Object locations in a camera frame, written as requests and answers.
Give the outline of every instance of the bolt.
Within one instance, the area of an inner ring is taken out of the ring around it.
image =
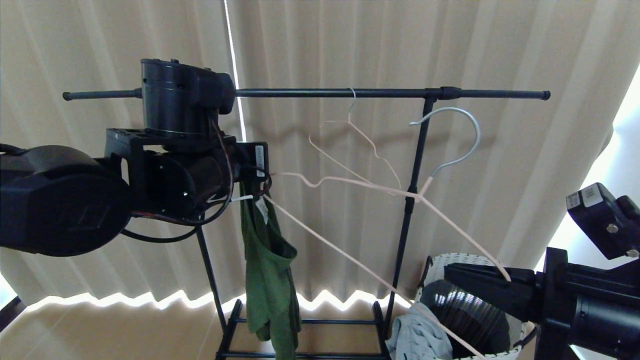
[[[618,226],[616,224],[607,225],[607,232],[609,234],[615,234],[618,232]]]

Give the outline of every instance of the white label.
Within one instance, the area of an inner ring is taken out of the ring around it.
[[[598,184],[593,184],[580,191],[582,193],[582,200],[584,201],[584,207],[588,208],[602,202],[602,195],[598,189]]]
[[[258,201],[255,202],[255,206],[260,210],[262,218],[264,219],[264,225],[266,225],[269,222],[269,209],[267,209],[267,204],[264,203],[264,199],[260,197]]]
[[[260,168],[264,168],[264,146],[262,145],[256,145],[255,147],[255,164]],[[258,177],[264,177],[264,173],[260,170],[256,170],[255,174]]]
[[[578,192],[575,192],[566,197],[566,209],[571,210],[576,206],[580,205],[580,195]]]

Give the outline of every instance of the curtain fold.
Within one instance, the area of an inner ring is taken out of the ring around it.
[[[139,99],[65,102],[63,91],[140,85],[140,58],[233,74],[225,3],[153,0],[6,0],[0,3],[0,139],[21,147],[69,145],[104,151],[106,127],[141,127]],[[632,1],[230,1],[228,23],[237,87],[551,90],[548,101],[459,99],[480,121],[478,150],[441,171],[427,198],[509,266],[533,267],[600,152],[640,60],[640,3]],[[272,171],[353,177],[308,141],[362,177],[398,187],[384,161],[346,121],[351,99],[241,99],[249,141],[269,144]],[[221,127],[241,137],[238,102]],[[420,99],[357,99],[351,120],[409,184]],[[461,115],[429,126],[419,186],[439,164],[471,146]],[[274,199],[311,228],[391,280],[404,199],[350,184],[316,189],[275,176]],[[341,300],[354,290],[386,294],[370,275],[279,213],[299,252],[296,289]],[[178,235],[179,226],[133,220],[133,231]],[[239,206],[205,227],[224,302],[244,292]],[[423,205],[416,205],[400,288],[412,290],[427,255],[476,253]],[[160,245],[117,237],[73,258],[0,249],[0,272],[21,299],[116,292],[160,300],[177,290],[208,293],[195,238]]]

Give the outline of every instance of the clothing rack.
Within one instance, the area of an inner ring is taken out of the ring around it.
[[[350,88],[249,88],[236,90],[237,97],[349,97],[353,98],[421,98],[424,99],[424,106],[422,108],[422,116],[427,115],[433,110],[433,105],[437,100],[453,100],[462,97],[473,98],[494,98],[494,99],[539,99],[547,100],[551,96],[549,91],[515,91],[515,90],[462,90],[451,86],[443,86],[441,88],[424,88],[424,89],[350,89]],[[424,146],[427,139],[427,131],[429,129],[429,119],[424,121],[420,125],[420,133],[418,135],[418,144],[415,150],[415,157],[413,160],[413,170],[411,174],[411,181],[409,184],[408,192],[417,193],[418,176],[420,175],[420,166],[422,164],[422,156],[424,154]],[[413,214],[413,206],[415,199],[412,197],[405,198],[404,205],[404,217],[402,228],[400,230],[400,239],[398,241],[398,248],[396,252],[396,267],[394,270],[394,278],[392,285],[396,288],[400,277],[400,269],[404,258],[404,249],[406,247],[406,239],[409,233],[409,225]],[[234,333],[236,331],[236,325],[238,323],[245,323],[246,319],[240,317],[242,310],[242,302],[236,301],[236,304],[229,316],[228,323],[225,319],[225,314],[222,311],[222,305],[220,298],[218,297],[218,287],[216,285],[216,279],[213,274],[213,268],[211,266],[211,259],[209,259],[209,252],[207,250],[207,244],[205,242],[202,228],[197,229],[196,235],[198,237],[198,243],[200,244],[200,250],[202,252],[202,258],[204,260],[205,269],[207,271],[207,277],[209,278],[209,285],[214,295],[214,302],[216,310],[218,312],[218,318],[220,319],[220,325],[222,326],[223,336],[220,342],[220,347],[216,354],[216,360],[224,360],[228,357],[252,357],[252,358],[273,358],[275,354],[260,353],[260,352],[248,352],[248,351],[233,351],[230,349],[231,341],[233,340]],[[297,353],[296,357],[299,359],[358,359],[358,360],[387,360],[390,359],[387,351],[385,340],[387,338],[389,326],[391,323],[391,315],[394,308],[396,294],[392,292],[389,296],[389,303],[387,305],[387,313],[382,315],[382,309],[380,304],[376,301],[373,306],[373,320],[322,320],[322,319],[302,319],[302,323],[307,324],[342,324],[342,325],[375,325],[378,332],[378,343],[380,345],[380,352],[373,354],[362,353],[335,353],[335,352],[323,352],[323,353]]]

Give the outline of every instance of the light blue cloth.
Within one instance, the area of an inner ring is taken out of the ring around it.
[[[433,314],[420,302],[416,302],[414,306],[420,307],[427,314]],[[453,348],[444,330],[414,307],[409,309],[406,315],[398,316],[394,320],[387,348],[393,360],[453,358]]]

